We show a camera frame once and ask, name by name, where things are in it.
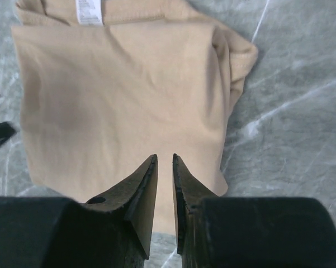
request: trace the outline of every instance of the gray stone surface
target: gray stone surface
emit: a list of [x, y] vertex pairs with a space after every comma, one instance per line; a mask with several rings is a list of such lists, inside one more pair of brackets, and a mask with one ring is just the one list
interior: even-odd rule
[[[336, 222], [336, 0], [191, 2], [260, 49], [228, 125], [221, 163], [228, 195], [315, 197]], [[12, 5], [0, 0], [0, 122], [19, 127]], [[57, 195], [32, 186], [20, 135], [0, 150], [0, 195]], [[146, 267], [180, 263], [174, 237], [154, 234]]]

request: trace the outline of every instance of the care label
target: care label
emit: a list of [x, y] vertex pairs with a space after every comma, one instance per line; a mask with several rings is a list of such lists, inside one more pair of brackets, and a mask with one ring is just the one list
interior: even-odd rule
[[76, 0], [80, 25], [103, 26], [101, 0]]

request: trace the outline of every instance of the white tag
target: white tag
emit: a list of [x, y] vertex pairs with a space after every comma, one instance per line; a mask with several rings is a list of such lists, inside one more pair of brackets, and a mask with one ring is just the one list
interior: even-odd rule
[[76, 0], [76, 8], [79, 24], [103, 26], [101, 0]]

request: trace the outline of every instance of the beige fabric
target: beige fabric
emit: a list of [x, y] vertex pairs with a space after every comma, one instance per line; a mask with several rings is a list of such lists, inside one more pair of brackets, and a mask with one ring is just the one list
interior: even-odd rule
[[226, 125], [257, 58], [183, 0], [110, 0], [104, 26], [75, 0], [20, 0], [13, 26], [31, 179], [80, 202], [158, 155], [154, 231], [175, 234], [172, 158], [218, 195]]

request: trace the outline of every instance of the marble countertop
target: marble countertop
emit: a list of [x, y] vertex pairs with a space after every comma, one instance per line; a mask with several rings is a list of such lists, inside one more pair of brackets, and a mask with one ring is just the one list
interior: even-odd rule
[[[228, 195], [314, 197], [336, 223], [336, 0], [191, 3], [260, 50], [228, 125], [221, 163]], [[0, 122], [19, 128], [12, 7], [0, 1]], [[31, 184], [20, 134], [0, 150], [0, 195], [58, 195]], [[154, 234], [146, 267], [180, 263], [175, 238]]]

